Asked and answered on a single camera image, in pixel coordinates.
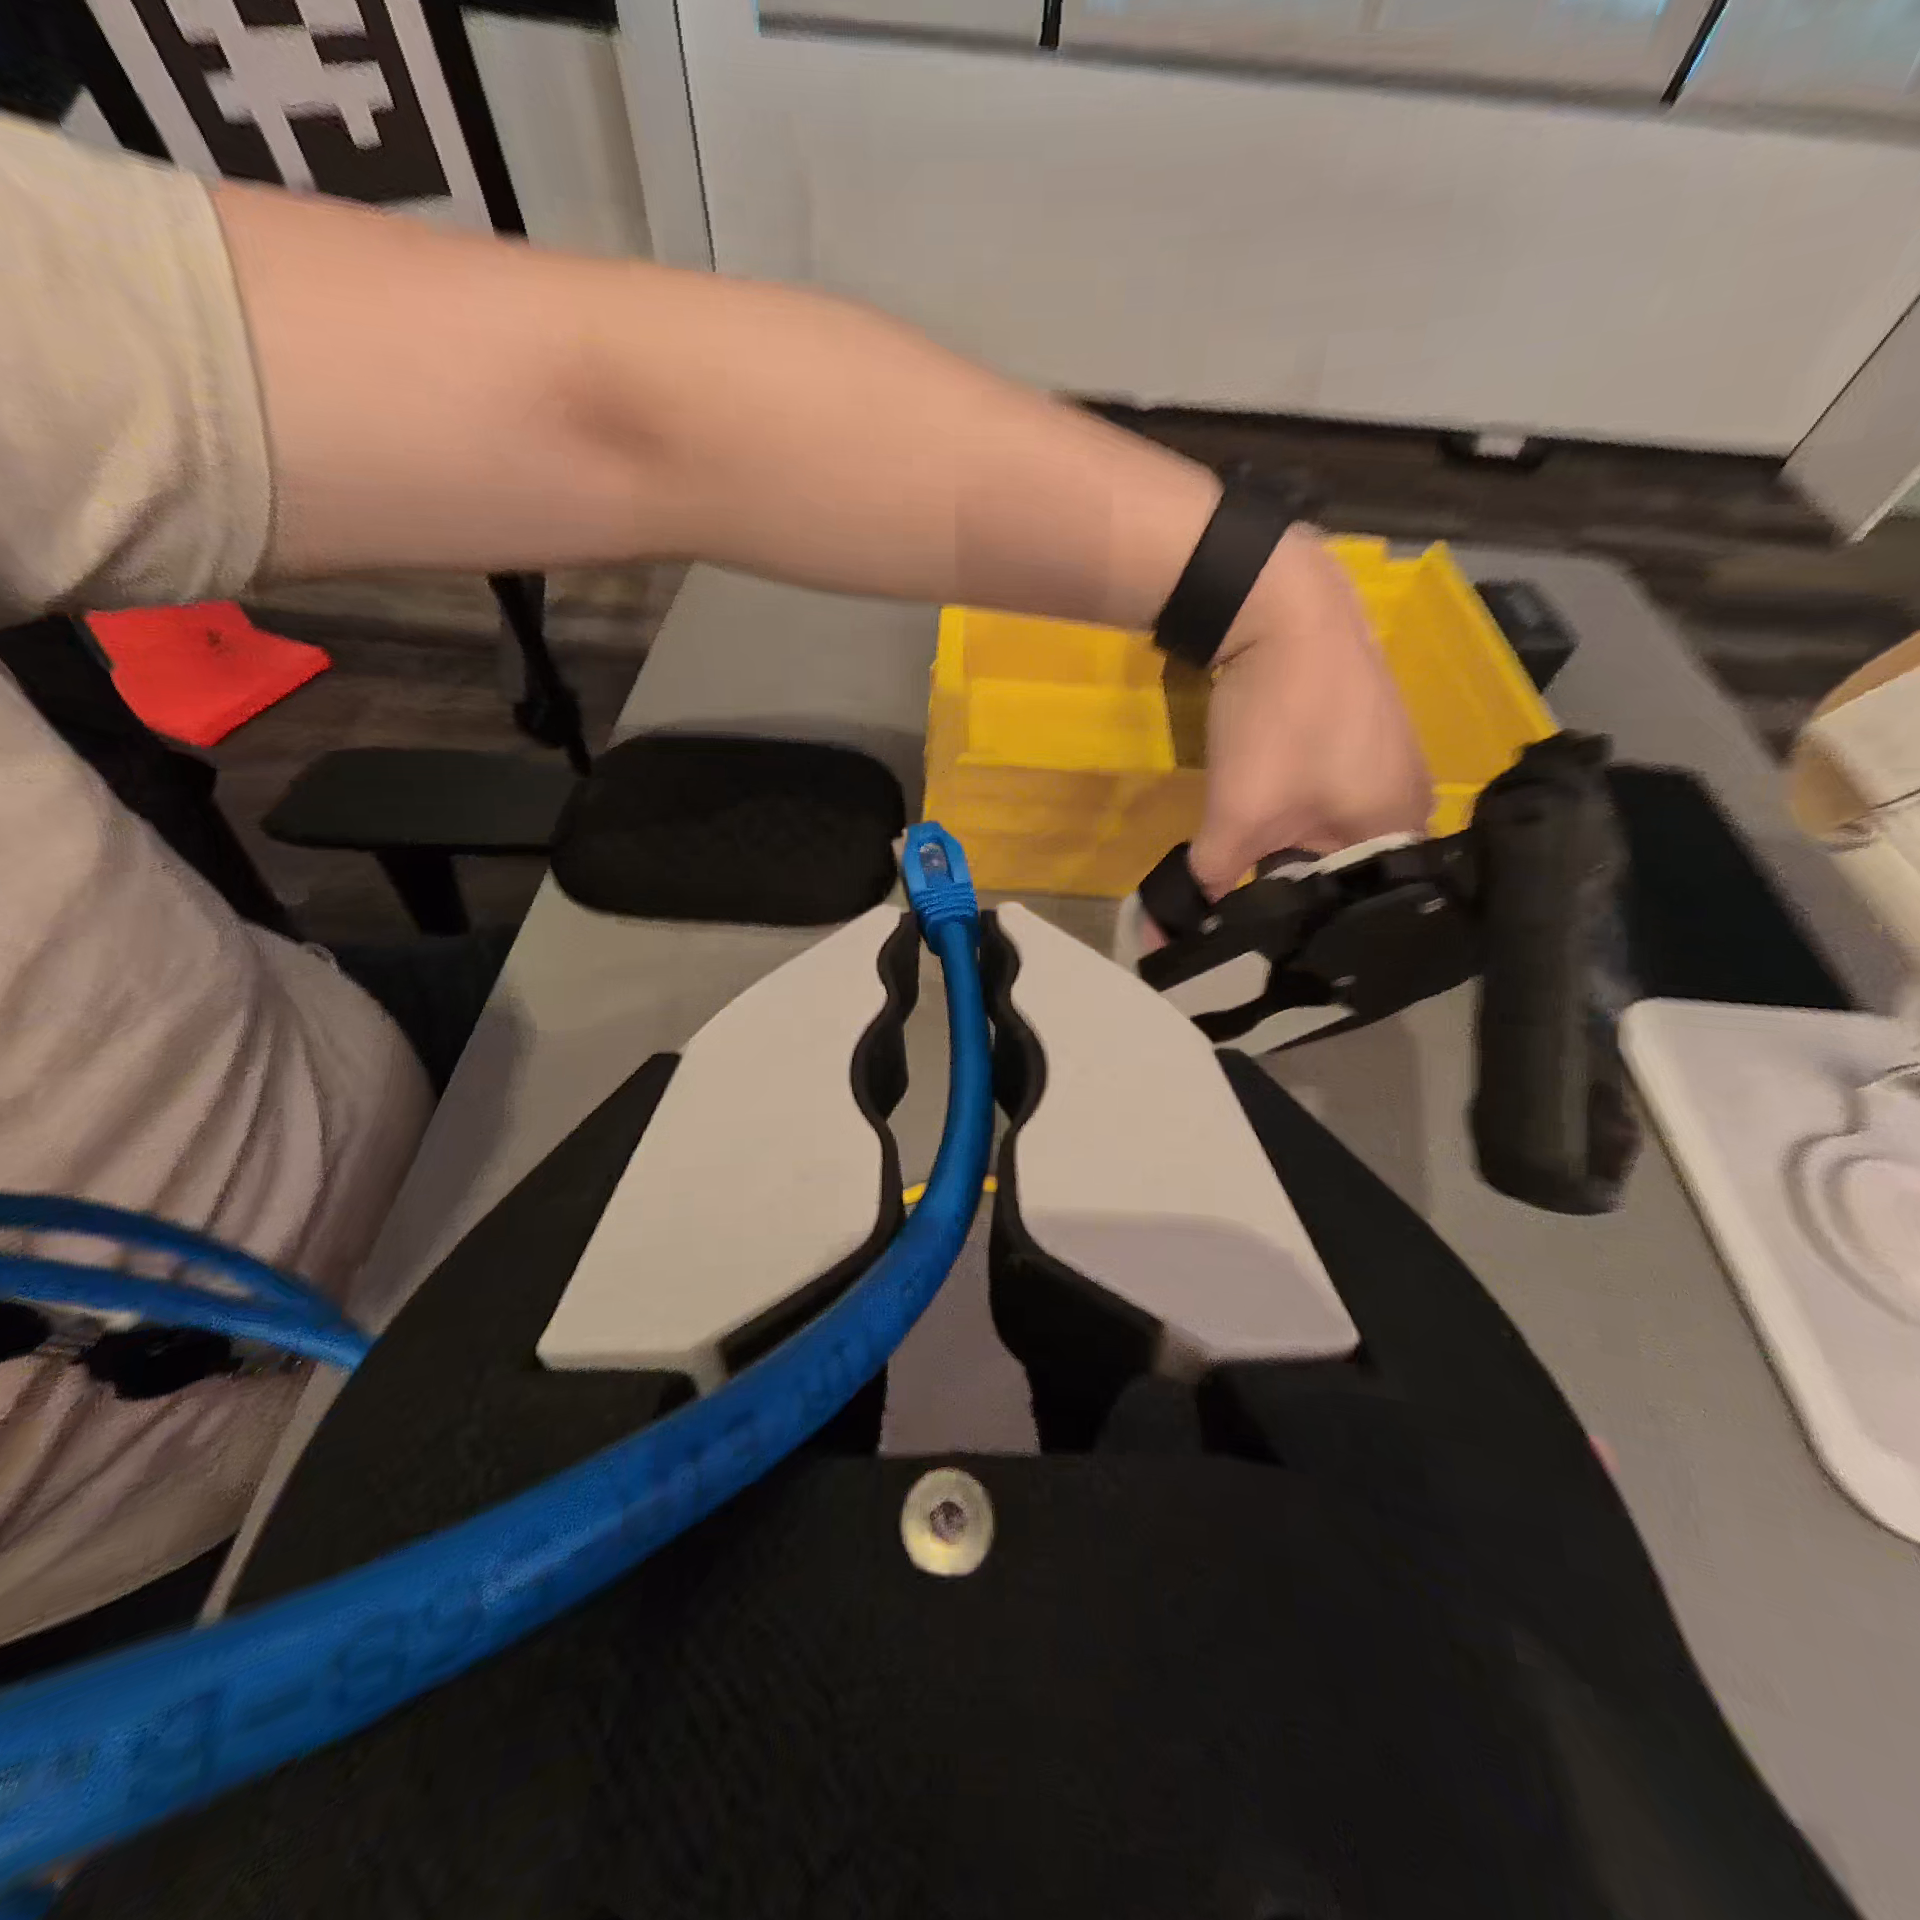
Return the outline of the black easel stand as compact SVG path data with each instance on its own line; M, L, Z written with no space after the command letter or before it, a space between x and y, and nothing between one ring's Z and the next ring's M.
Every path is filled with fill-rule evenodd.
M516 728L534 744L560 753L575 776L587 776L591 755L580 702L546 638L544 577L493 572L486 581L520 661L520 695L512 700Z

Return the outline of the black rectangular box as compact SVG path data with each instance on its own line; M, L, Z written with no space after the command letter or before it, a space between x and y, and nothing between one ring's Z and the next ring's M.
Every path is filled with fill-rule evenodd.
M1531 686L1549 693L1575 654L1574 629L1529 581L1478 581L1474 590Z

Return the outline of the black wristband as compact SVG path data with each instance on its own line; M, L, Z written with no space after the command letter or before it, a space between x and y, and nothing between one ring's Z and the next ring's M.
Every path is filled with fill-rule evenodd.
M1149 631L1164 659L1204 672L1286 533L1309 519L1300 480L1235 469Z

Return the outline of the person's left forearm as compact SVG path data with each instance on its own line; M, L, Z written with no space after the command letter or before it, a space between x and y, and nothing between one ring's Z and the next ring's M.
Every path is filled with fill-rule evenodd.
M702 563L1142 632L1204 467L793 286L213 194L273 466L264 572Z

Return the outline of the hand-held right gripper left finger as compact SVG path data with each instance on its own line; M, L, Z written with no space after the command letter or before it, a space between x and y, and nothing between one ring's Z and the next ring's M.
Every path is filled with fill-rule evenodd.
M887 1128L919 934L876 908L685 1044L535 1356L555 1374L740 1374L885 1248Z

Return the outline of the wooden display board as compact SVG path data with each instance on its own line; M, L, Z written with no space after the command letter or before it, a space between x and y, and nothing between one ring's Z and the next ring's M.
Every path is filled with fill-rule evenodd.
M1831 847L1879 837L1916 860L1918 636L1870 659L1813 709L1788 751L1788 812Z

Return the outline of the red flat object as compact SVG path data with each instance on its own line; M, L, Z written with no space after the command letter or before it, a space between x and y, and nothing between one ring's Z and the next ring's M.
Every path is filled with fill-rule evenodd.
M193 750L223 744L331 672L323 648L257 627L236 604L94 613L83 627L131 712Z

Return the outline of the yellow plastic bin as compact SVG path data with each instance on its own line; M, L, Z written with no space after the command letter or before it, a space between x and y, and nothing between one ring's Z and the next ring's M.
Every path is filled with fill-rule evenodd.
M1432 782L1430 833L1559 725L1446 544L1332 538ZM926 700L926 806L979 890L1119 900L1204 817L1208 689L1144 638L945 608Z

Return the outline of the framed marker sign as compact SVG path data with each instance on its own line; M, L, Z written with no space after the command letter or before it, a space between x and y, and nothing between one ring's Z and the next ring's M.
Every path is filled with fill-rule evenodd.
M94 121L202 180L523 237L452 3L56 4Z

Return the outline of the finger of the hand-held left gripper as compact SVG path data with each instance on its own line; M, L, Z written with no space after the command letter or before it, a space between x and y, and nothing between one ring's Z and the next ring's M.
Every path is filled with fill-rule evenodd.
M1247 1057L1357 1028L1355 1012L1325 982L1279 971L1265 955L1146 955L1144 984L1215 1049Z

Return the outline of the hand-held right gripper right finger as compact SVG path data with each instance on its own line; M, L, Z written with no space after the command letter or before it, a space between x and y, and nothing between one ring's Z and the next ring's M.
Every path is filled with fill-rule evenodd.
M1036 1046L997 1197L1036 1252L1178 1362L1354 1358L1357 1328L1192 1021L1022 904L993 909L993 934L1006 1034Z

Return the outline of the person's left hand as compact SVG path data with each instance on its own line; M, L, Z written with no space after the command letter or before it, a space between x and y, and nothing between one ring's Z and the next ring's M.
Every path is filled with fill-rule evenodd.
M1357 590L1316 530L1291 526L1213 659L1190 874L1219 900L1267 854L1419 837L1430 815L1426 760Z

